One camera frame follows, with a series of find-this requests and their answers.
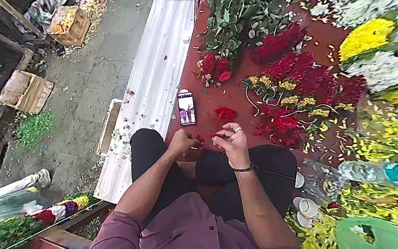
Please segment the black pants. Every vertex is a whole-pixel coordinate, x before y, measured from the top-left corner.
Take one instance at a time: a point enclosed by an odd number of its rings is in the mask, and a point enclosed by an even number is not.
[[[131,175],[133,182],[147,171],[167,150],[163,138],[155,130],[140,129],[131,138]],[[251,162],[263,170],[296,177],[297,162],[287,149],[271,144],[249,149]],[[263,188],[279,213],[284,217],[291,203],[294,180],[255,169]],[[200,184],[220,184],[220,190],[204,199],[211,212],[224,221],[245,221],[239,186],[226,154],[204,150],[196,163],[196,181]],[[174,162],[162,185],[161,193],[142,227],[181,195],[196,192],[194,184],[186,179]]]

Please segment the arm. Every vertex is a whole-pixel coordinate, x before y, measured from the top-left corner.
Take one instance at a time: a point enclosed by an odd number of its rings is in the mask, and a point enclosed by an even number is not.
[[[177,131],[167,151],[131,184],[114,210],[131,215],[141,224],[156,203],[165,177],[176,157],[198,142],[197,139],[189,139],[184,129]]]
[[[220,148],[224,148],[229,165],[233,169],[246,169],[251,164],[247,138],[243,130],[234,133],[236,127],[239,127],[236,123],[225,124],[223,128],[232,131],[222,130],[217,134],[225,135],[229,139],[225,141],[215,136],[213,141]],[[257,246],[261,249],[300,248],[296,236],[265,194],[256,173],[251,170],[235,174],[239,184],[245,220]]]

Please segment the shirt sleeve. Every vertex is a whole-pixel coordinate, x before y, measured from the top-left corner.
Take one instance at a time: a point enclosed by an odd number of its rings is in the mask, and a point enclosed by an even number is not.
[[[111,213],[99,230],[90,249],[139,249],[141,226],[132,216]]]

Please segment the green plastic bag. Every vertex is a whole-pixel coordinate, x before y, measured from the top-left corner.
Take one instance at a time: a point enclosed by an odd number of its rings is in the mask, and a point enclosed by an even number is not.
[[[358,225],[371,227],[373,244],[352,230]],[[398,226],[375,218],[348,218],[337,224],[336,240],[339,249],[398,249]]]

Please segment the hand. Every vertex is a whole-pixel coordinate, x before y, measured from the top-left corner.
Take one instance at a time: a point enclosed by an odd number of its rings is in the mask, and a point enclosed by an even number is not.
[[[189,135],[186,130],[179,129],[176,133],[174,133],[173,139],[170,143],[168,151],[173,153],[175,156],[179,156],[180,154],[186,152],[192,146],[199,144],[199,140],[188,138]]]
[[[247,136],[243,130],[234,133],[234,129],[240,127],[238,123],[227,123],[222,128],[225,130],[216,132],[216,134],[229,137],[227,141],[215,136],[212,138],[213,145],[217,144],[219,148],[224,148],[228,156],[229,165],[233,169],[246,169],[250,167],[250,156],[248,155]]]

